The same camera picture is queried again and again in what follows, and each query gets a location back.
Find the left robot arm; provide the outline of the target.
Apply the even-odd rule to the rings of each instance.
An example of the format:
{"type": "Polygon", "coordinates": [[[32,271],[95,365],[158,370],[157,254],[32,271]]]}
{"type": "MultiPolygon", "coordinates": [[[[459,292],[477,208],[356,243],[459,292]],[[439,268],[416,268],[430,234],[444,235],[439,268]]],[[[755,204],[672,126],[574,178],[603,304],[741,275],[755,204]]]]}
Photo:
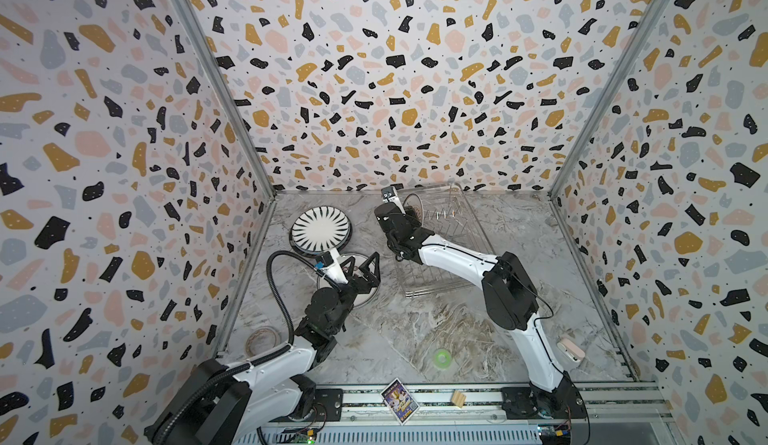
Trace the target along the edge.
{"type": "Polygon", "coordinates": [[[279,250],[267,261],[280,257],[298,260],[326,283],[313,293],[301,321],[290,318],[268,271],[268,284],[288,325],[285,343],[229,365],[215,358],[202,362],[146,427],[150,443],[232,444],[277,418],[299,421],[319,411],[317,385],[306,374],[335,348],[357,297],[379,286],[380,256],[372,253],[357,264],[354,257],[341,259],[335,249],[314,261],[279,250]]]}

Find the orange sunburst plate front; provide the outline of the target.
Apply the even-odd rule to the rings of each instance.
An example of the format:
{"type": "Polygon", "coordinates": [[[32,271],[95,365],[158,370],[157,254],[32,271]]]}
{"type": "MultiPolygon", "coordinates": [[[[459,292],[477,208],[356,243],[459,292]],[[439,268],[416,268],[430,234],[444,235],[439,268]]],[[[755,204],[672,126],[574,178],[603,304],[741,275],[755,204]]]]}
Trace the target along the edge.
{"type": "Polygon", "coordinates": [[[421,226],[424,215],[424,205],[421,197],[416,193],[409,193],[402,200],[402,205],[409,220],[416,226],[421,226]]]}

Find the blue leaf pattern plate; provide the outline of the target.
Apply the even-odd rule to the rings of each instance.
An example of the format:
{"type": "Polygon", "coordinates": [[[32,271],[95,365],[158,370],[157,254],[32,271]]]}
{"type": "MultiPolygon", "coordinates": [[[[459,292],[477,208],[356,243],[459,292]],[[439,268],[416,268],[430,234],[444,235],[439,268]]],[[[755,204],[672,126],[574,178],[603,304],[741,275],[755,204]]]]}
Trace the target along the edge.
{"type": "Polygon", "coordinates": [[[303,212],[292,224],[289,243],[296,253],[317,256],[342,250],[352,236],[352,223],[339,208],[320,205],[303,212]]]}

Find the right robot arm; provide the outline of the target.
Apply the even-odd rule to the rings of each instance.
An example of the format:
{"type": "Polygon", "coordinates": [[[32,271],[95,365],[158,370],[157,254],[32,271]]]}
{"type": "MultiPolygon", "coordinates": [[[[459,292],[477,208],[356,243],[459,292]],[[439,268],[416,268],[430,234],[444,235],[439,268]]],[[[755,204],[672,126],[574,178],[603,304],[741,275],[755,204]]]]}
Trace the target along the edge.
{"type": "Polygon", "coordinates": [[[553,419],[588,417],[585,400],[546,337],[538,292],[515,254],[483,254],[455,244],[424,227],[397,201],[377,206],[374,215],[398,259],[447,271],[482,291],[487,315],[511,336],[528,374],[528,396],[512,399],[509,408],[553,419]]]}

